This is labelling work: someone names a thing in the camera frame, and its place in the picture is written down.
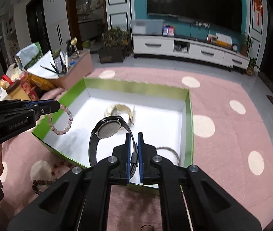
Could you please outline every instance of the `drawer handle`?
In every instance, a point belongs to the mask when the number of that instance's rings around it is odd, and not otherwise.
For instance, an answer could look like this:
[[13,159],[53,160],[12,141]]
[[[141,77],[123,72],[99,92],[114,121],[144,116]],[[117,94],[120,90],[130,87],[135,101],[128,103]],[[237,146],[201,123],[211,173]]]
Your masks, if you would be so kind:
[[206,55],[212,55],[212,56],[214,56],[214,53],[210,53],[210,52],[206,52],[206,51],[200,51],[202,54],[206,54]]
[[234,60],[234,59],[233,59],[233,62],[238,63],[238,64],[240,64],[240,65],[242,64],[241,61],[237,61],[237,60]]
[[161,47],[162,44],[154,44],[154,43],[145,43],[146,46],[148,47]]

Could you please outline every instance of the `polka dot tablecloth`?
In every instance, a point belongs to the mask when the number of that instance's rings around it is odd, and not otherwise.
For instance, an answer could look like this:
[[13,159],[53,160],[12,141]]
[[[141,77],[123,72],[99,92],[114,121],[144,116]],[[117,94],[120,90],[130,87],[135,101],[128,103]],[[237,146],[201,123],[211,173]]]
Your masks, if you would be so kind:
[[[273,147],[262,118],[240,84],[202,74],[134,67],[96,69],[89,77],[189,88],[193,163],[258,218],[263,228],[272,220]],[[36,197],[31,181],[50,179],[51,166],[58,159],[25,132],[3,146],[3,162],[5,198],[0,205],[11,218]],[[153,222],[155,230],[162,230],[158,197],[149,199],[112,187],[108,230],[126,230],[127,225],[139,230]]]

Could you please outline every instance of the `red chinese knot decoration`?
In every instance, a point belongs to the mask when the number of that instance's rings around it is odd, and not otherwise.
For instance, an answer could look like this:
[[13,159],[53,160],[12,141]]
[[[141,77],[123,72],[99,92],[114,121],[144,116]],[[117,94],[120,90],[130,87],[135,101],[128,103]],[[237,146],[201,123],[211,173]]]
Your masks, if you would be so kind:
[[253,9],[257,10],[257,25],[259,26],[259,14],[263,17],[263,4],[261,0],[253,0]]

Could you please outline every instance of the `gold bracelet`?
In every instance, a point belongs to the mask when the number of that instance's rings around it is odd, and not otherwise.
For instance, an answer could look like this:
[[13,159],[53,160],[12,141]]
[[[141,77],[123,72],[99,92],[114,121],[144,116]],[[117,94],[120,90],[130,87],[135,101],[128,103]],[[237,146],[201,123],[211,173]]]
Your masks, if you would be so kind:
[[124,112],[127,113],[129,116],[129,120],[127,122],[128,126],[130,127],[133,124],[133,117],[134,117],[134,108],[133,110],[131,110],[129,107],[127,107],[126,105],[123,104],[115,104],[115,105],[111,105],[107,108],[107,110],[105,111],[105,117],[108,116],[119,116],[120,112]]

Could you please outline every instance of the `metal bolt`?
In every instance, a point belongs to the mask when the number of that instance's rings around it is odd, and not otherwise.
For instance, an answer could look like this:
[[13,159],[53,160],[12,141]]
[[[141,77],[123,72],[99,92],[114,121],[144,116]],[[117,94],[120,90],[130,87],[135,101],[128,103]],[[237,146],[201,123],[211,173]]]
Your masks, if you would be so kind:
[[108,161],[109,161],[110,163],[117,162],[117,157],[109,157],[109,158],[108,158]]
[[152,160],[155,162],[161,162],[162,161],[162,157],[161,156],[153,156]]
[[196,165],[191,165],[189,166],[189,170],[192,172],[192,173],[196,173],[198,171],[198,166]]
[[76,175],[79,174],[81,171],[82,169],[79,166],[76,166],[72,169],[72,172]]

